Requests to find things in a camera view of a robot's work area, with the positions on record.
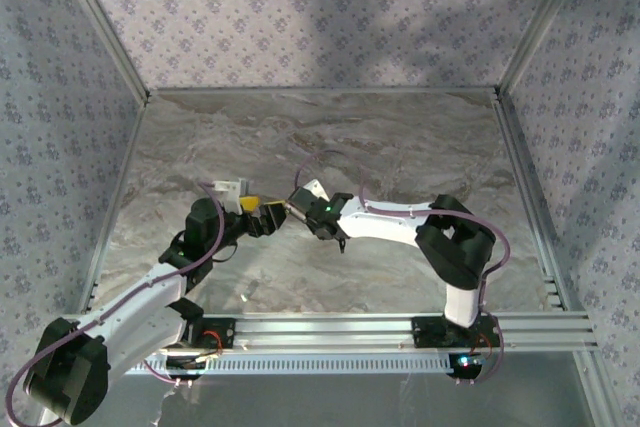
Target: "floral wallpaper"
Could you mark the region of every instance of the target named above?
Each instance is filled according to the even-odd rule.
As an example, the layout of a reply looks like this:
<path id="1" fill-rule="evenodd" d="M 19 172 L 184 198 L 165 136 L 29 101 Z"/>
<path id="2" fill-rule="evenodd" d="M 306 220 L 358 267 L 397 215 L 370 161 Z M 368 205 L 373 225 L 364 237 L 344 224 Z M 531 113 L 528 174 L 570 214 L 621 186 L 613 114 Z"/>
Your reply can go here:
<path id="1" fill-rule="evenodd" d="M 101 0 L 149 88 L 496 85 L 539 0 Z"/>
<path id="2" fill-rule="evenodd" d="M 640 425 L 640 0 L 566 0 L 512 94 L 630 425 Z"/>
<path id="3" fill-rule="evenodd" d="M 4 396 L 44 326 L 78 308 L 137 105 L 76 0 L 0 0 L 0 12 Z"/>

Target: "marble floor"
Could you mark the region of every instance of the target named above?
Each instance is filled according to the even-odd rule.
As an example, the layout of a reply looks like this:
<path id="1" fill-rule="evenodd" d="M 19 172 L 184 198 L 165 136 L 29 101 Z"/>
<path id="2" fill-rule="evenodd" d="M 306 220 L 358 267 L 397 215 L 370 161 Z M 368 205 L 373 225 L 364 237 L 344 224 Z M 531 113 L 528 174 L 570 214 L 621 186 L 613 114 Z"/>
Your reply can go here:
<path id="1" fill-rule="evenodd" d="M 368 197 L 400 203 L 456 196 L 502 228 L 511 262 L 489 278 L 490 310 L 547 309 L 526 215 L 488 98 L 446 94 L 179 94 L 152 97 L 111 237 L 96 303 L 141 277 L 178 231 L 196 182 L 245 177 L 281 199 L 318 149 L 360 162 Z M 326 156 L 305 172 L 329 195 L 356 192 L 357 169 Z M 502 246 L 494 249 L 494 259 Z M 190 298 L 208 313 L 437 312 L 444 284 L 418 249 L 358 239 L 339 253 L 294 219 L 271 237 L 243 238 L 232 260 Z"/>

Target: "enclosure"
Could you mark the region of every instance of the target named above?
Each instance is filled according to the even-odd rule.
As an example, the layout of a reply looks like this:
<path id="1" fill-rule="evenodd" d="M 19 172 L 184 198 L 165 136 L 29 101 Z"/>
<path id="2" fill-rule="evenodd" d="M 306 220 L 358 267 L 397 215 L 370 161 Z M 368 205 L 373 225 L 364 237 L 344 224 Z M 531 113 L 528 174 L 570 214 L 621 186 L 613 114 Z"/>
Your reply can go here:
<path id="1" fill-rule="evenodd" d="M 364 181 L 367 198 L 408 205 L 450 194 L 505 232 L 511 260 L 486 298 L 511 339 L 502 371 L 462 393 L 432 371 L 247 367 L 180 391 L 137 366 L 87 425 L 208 422 L 212 405 L 235 425 L 300 425 L 301 412 L 457 425 L 473 417 L 458 400 L 475 413 L 500 397 L 511 407 L 478 422 L 640 425 L 638 0 L 1 2 L 3 391 L 49 322 L 100 308 L 158 261 L 199 181 L 246 178 L 263 201 L 286 199 L 305 157 L 329 149 L 348 158 L 321 155 L 304 182 Z M 341 253 L 295 219 L 227 254 L 189 298 L 238 319 L 245 359 L 252 322 L 314 318 L 383 322 L 391 355 L 394 322 L 445 301 L 418 249 L 365 238 Z M 281 342 L 267 330 L 260 341 Z M 238 410 L 247 389 L 254 408 Z"/>

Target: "wall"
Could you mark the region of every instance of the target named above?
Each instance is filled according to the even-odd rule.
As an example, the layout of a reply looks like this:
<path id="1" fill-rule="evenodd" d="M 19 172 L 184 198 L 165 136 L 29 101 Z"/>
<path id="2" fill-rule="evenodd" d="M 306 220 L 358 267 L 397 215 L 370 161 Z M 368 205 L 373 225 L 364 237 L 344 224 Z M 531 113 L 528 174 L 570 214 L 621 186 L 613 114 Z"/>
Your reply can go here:
<path id="1" fill-rule="evenodd" d="M 624 415 L 640 425 L 640 1 L 566 0 L 513 101 Z"/>
<path id="2" fill-rule="evenodd" d="M 499 82 L 538 0 L 101 0 L 149 88 Z"/>
<path id="3" fill-rule="evenodd" d="M 76 0 L 0 12 L 4 396 L 44 326 L 78 307 L 137 106 Z"/>

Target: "yellow object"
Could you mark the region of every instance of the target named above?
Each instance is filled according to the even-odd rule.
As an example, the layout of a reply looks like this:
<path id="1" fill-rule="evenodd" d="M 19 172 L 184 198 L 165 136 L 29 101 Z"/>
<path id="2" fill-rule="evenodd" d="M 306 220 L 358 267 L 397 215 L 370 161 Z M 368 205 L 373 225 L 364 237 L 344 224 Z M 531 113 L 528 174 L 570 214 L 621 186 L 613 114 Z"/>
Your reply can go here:
<path id="1" fill-rule="evenodd" d="M 255 195 L 240 197 L 240 205 L 245 212 L 253 212 L 260 205 L 260 197 Z"/>

